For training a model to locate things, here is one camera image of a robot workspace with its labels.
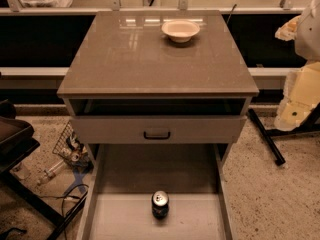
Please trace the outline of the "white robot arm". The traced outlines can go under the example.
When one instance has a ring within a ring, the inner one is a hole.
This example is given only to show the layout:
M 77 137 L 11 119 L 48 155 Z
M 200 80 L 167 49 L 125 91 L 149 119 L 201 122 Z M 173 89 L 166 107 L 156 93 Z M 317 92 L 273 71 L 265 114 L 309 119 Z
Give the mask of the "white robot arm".
M 320 103 L 320 0 L 312 0 L 301 15 L 280 27 L 275 37 L 294 41 L 295 53 L 306 60 L 286 76 L 274 125 L 292 131 L 302 125 Z

